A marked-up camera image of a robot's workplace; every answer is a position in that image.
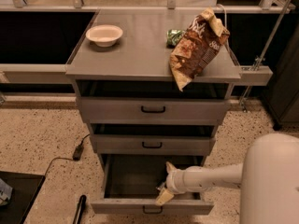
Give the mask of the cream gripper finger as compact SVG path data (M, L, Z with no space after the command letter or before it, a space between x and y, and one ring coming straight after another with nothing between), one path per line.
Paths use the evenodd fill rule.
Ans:
M167 171L169 174L170 174L171 172L174 172L174 171L177 170L177 168L175 167L175 165L172 164L172 163L169 162L169 161L165 164L165 166L166 166L166 171Z
M157 206L163 206L165 203L171 201L173 198L174 194L170 190L162 188L158 197L156 198L155 204Z

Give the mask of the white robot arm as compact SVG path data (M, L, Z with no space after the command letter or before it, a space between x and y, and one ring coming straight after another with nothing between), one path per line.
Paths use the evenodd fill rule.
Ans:
M240 189L240 224L299 224L299 138L270 133L257 138L239 164L214 169L166 164L155 204L214 187Z

